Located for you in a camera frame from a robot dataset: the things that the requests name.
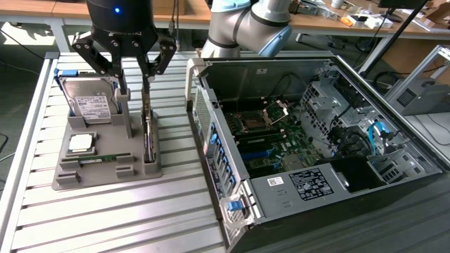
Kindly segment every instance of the barcode sticker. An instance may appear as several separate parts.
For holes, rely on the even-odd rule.
[[[110,106],[106,96],[75,97],[78,107],[86,120],[111,118]]]
[[[278,186],[280,184],[285,183],[282,177],[270,178],[270,179],[268,179],[268,182],[269,182],[270,186]]]

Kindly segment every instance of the circuit board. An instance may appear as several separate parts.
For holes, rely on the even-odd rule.
[[[225,114],[252,178],[314,166],[322,158],[293,114],[274,124],[282,108],[269,107],[268,115],[269,121],[262,110]]]

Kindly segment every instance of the hard disk drive label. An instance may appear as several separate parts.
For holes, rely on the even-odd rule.
[[[334,193],[318,168],[304,170],[289,176],[302,200],[308,201]]]
[[[106,96],[78,96],[77,104],[86,120],[111,118],[110,106]]]

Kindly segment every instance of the gray 3d-printed tray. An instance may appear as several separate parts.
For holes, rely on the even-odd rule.
[[[158,142],[158,116],[154,113],[153,130],[154,134],[154,153],[155,163],[143,163],[143,126],[141,123],[141,113],[130,114],[131,130],[134,138],[127,139],[126,128],[123,125],[93,124],[85,130],[71,129],[70,124],[66,127],[63,147],[59,154],[59,163],[55,169],[55,177],[51,187],[54,190],[83,188],[99,186],[103,184],[137,181],[150,178],[158,178],[164,175],[159,142]],[[95,140],[97,155],[113,155],[131,153],[130,156],[118,157],[118,161],[83,164],[81,168],[62,168],[62,159],[74,158],[66,156],[70,147],[70,137],[74,134],[97,133]]]

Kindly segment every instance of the gray floor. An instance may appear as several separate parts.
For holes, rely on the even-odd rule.
[[[38,24],[25,24],[22,27],[27,32],[29,36],[34,37],[37,34],[51,36],[50,27],[46,25]],[[85,32],[90,28],[83,26],[70,26],[69,34],[75,34],[77,32]],[[206,31],[196,31],[192,32],[189,30],[182,30],[182,50],[192,51],[194,47],[189,45],[189,41],[192,40],[192,36],[197,40],[205,39],[208,36]],[[288,45],[284,50],[317,50],[313,47],[300,44],[296,42],[296,36],[289,40]],[[336,54],[340,54],[352,65],[354,65],[356,59],[360,57],[361,51],[357,50],[356,37],[349,38],[349,42],[346,43],[345,50],[337,50],[328,46],[330,39],[326,36],[305,36],[302,42],[314,45],[316,47],[324,48],[325,50],[333,51]],[[30,69],[35,72],[41,71],[43,60],[34,56],[25,48],[19,45],[6,45],[5,44],[6,37],[0,35],[0,61],[6,62],[18,67]],[[46,52],[58,51],[57,45],[27,45],[27,47],[41,56],[46,55]],[[381,62],[377,65],[370,76],[380,71],[389,70],[389,66]],[[3,63],[0,63],[0,80],[2,80],[2,92],[0,92],[0,133],[10,136],[10,141],[6,145],[6,148],[0,154],[0,159],[9,154],[14,153],[17,150],[22,127],[25,124],[25,119],[29,112],[29,105],[31,103],[31,98],[35,90],[38,75],[17,70],[11,67],[6,67]],[[10,166],[13,163],[13,158],[0,162],[0,178],[7,179]]]

